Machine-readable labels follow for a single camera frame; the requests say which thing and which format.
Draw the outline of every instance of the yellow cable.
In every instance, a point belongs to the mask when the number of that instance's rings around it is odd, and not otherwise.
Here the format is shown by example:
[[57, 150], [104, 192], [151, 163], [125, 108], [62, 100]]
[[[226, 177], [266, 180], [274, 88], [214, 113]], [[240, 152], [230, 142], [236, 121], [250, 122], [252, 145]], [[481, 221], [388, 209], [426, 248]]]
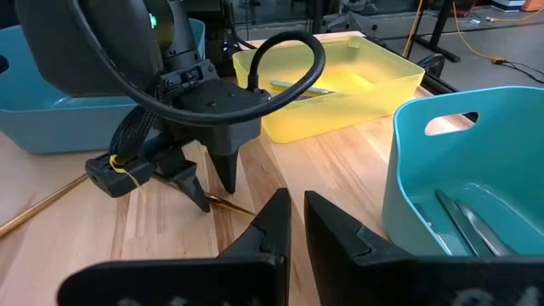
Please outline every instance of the yellow cable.
[[520, 18], [520, 19], [516, 19], [516, 20], [504, 20], [504, 19], [500, 19], [500, 18], [493, 18], [493, 19], [495, 21], [523, 21], [523, 20], [527, 20], [529, 18], [533, 18], [533, 17], [537, 16], [538, 13], [540, 13], [543, 10], [544, 10], [544, 8], [541, 8], [541, 9], [537, 10], [536, 12], [534, 12], [533, 14], [527, 15], [524, 18]]
[[416, 18], [414, 19], [414, 23], [411, 24], [410, 35], [408, 36], [408, 40], [406, 41], [405, 49], [404, 49], [404, 51], [402, 51], [402, 56], [403, 57], [406, 57], [406, 53], [408, 51], [408, 46], [410, 46], [411, 38], [415, 34], [414, 31], [416, 30], [417, 18], [419, 17], [419, 14], [421, 13], [422, 5], [423, 5], [423, 0], [419, 0], [419, 5], [417, 5]]
[[456, 9], [456, 3], [454, 1], [453, 3], [453, 16], [455, 17], [456, 19], [456, 28], [457, 28], [457, 33], [459, 33], [459, 37], [462, 39], [462, 41], [465, 43], [465, 45], [467, 45], [467, 47], [470, 49], [470, 51], [472, 51], [474, 54], [480, 56], [480, 57], [483, 57], [485, 59], [488, 59], [490, 60], [491, 62], [496, 62], [496, 61], [501, 61], [501, 60], [505, 60], [503, 58], [498, 58], [498, 57], [493, 57], [493, 56], [489, 56], [489, 55], [485, 55], [485, 54], [482, 54], [476, 50], [474, 50], [472, 47], [470, 47], [470, 45], [468, 44], [468, 42], [465, 40], [465, 37], [462, 36], [461, 34], [461, 29], [459, 29], [459, 22], [457, 20], [457, 9]]
[[144, 202], [146, 202], [144, 189], [142, 188], [142, 186], [140, 186], [140, 184], [138, 183], [138, 180], [132, 174], [130, 174], [127, 170], [121, 167], [117, 167], [116, 165], [119, 165], [119, 164], [116, 163], [116, 158], [117, 158], [117, 155], [115, 154], [110, 156], [110, 166], [113, 168], [115, 172], [124, 173], [128, 175], [128, 177], [133, 181], [134, 185], [136, 185], [136, 188], [138, 188], [138, 191], [140, 195], [142, 196], [142, 199], [144, 200]]

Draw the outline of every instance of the plastic container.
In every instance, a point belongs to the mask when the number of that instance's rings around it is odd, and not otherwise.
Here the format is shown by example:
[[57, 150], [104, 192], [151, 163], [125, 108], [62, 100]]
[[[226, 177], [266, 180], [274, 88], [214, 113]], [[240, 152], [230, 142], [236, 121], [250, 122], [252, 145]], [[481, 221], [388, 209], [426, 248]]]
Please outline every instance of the plastic container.
[[[276, 142], [286, 143], [338, 128], [368, 122], [394, 111], [412, 96], [423, 78], [423, 68], [363, 37], [341, 37], [322, 42], [326, 67], [315, 88], [335, 93], [291, 102], [263, 118], [263, 127]], [[254, 50], [233, 55], [241, 87]], [[301, 43], [272, 48], [263, 57], [259, 87], [271, 93], [272, 81], [294, 83], [312, 65], [314, 56]]]
[[[191, 20], [204, 55], [205, 25]], [[42, 79], [19, 26], [0, 31], [0, 130], [21, 149], [36, 154], [104, 150], [122, 118], [135, 106], [128, 97], [67, 97]]]
[[[479, 114], [471, 128], [426, 135], [434, 118], [471, 111]], [[391, 240], [416, 255], [472, 255], [434, 195], [440, 189], [515, 252], [543, 255], [543, 113], [544, 89], [523, 87], [418, 99], [397, 110], [382, 211]]]

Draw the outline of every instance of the bin handle hole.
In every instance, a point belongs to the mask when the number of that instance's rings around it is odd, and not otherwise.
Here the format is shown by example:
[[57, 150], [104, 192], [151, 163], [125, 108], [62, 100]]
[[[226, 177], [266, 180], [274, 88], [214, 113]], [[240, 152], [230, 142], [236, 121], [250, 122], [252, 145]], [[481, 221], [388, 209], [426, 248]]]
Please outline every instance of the bin handle hole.
[[425, 127], [425, 134], [427, 136], [438, 136], [447, 133], [467, 131], [471, 129], [479, 119], [479, 113], [473, 112], [471, 114], [475, 117], [475, 122], [472, 122], [463, 114], [436, 117]]
[[0, 75], [2, 75], [9, 68], [8, 59], [0, 55]]

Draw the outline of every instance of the yellow plastic bin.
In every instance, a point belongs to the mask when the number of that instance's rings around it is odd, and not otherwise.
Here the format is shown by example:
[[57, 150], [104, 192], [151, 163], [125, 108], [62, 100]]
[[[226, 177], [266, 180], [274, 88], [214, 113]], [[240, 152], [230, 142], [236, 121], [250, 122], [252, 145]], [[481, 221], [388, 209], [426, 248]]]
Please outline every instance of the yellow plastic bin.
[[[341, 37], [322, 42], [326, 66], [315, 88], [334, 93], [291, 102], [263, 118], [263, 127], [276, 142], [286, 143], [393, 114], [410, 100], [425, 71], [418, 65], [363, 37]], [[241, 87], [255, 50], [234, 54]], [[278, 46], [259, 65], [259, 87], [270, 93], [282, 89], [273, 81], [296, 82], [312, 65], [314, 56], [301, 44]]]

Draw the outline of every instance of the floor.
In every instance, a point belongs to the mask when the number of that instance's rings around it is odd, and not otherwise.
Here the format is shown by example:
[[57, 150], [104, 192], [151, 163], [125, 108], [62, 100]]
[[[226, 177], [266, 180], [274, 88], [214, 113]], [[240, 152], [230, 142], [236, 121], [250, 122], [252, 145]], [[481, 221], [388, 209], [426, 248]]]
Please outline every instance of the floor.
[[[471, 18], [459, 19], [459, 27], [468, 43], [483, 54], [502, 57], [513, 62], [529, 65], [544, 71], [544, 13], [517, 22], [488, 22], [480, 18], [493, 17], [503, 19], [519, 19], [530, 13], [503, 13], [494, 8], [478, 8]], [[378, 24], [376, 32], [371, 33], [382, 40], [393, 50], [402, 52], [406, 38], [414, 20], [414, 14], [391, 14], [372, 17]], [[481, 20], [474, 24], [471, 19]], [[436, 12], [426, 12], [422, 19], [418, 34], [426, 35], [433, 32], [436, 22]], [[249, 32], [245, 26], [240, 27], [240, 34], [248, 39], [270, 37], [285, 29], [309, 31], [309, 23], [293, 21], [282, 24], [267, 24], [250, 26]], [[444, 34], [439, 45], [462, 58], [458, 63], [446, 61], [442, 79], [459, 90], [489, 88], [504, 85], [524, 85], [544, 88], [521, 72], [510, 68], [493, 65], [489, 60], [473, 54], [464, 45], [458, 33], [453, 18], [448, 19]], [[417, 62], [431, 51], [415, 44], [410, 60]], [[544, 75], [531, 72], [544, 80]]]
[[[518, 28], [473, 31], [464, 33], [467, 42], [480, 53], [502, 57], [513, 62], [529, 65], [544, 71], [544, 25]], [[387, 40], [387, 45], [402, 52], [406, 39]], [[489, 88], [504, 85], [525, 85], [544, 88], [521, 72], [494, 65], [487, 59], [473, 54], [457, 33], [445, 34], [440, 43], [462, 59], [458, 63], [446, 61], [441, 78], [460, 90]], [[432, 52], [415, 44], [410, 60], [418, 61]], [[544, 81], [544, 75], [538, 76]]]

